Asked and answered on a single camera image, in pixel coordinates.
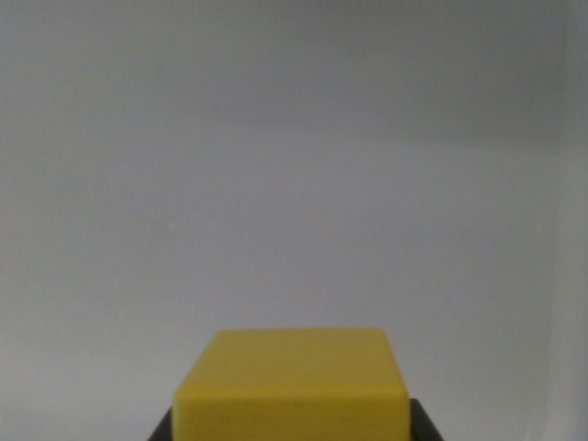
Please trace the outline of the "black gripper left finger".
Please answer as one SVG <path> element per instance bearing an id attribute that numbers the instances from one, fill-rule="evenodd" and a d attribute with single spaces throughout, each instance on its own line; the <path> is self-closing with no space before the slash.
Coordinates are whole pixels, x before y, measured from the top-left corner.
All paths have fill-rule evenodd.
<path id="1" fill-rule="evenodd" d="M 173 441 L 172 408 L 169 408 L 160 423 L 155 427 L 148 441 Z"/>

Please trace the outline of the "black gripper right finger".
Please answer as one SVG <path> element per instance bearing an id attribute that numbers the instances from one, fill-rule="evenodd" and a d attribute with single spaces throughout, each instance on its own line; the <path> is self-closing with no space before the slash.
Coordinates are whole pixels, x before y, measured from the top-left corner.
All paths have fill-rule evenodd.
<path id="1" fill-rule="evenodd" d="M 444 441 L 423 405 L 415 398 L 410 399 L 410 440 Z"/>

